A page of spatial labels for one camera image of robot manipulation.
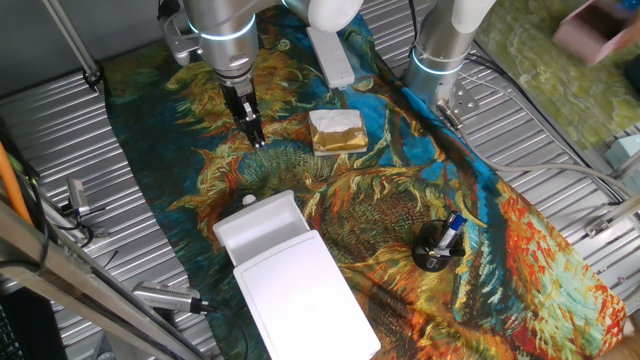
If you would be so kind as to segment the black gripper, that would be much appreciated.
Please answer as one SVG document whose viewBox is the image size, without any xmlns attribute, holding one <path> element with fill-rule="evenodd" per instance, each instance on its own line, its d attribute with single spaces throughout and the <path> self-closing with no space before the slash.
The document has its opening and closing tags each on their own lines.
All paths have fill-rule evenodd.
<svg viewBox="0 0 640 360">
<path fill-rule="evenodd" d="M 263 147 L 266 141 L 257 107 L 254 81 L 245 79 L 232 84 L 221 83 L 220 87 L 225 106 L 236 126 L 245 134 L 252 147 Z"/>
</svg>

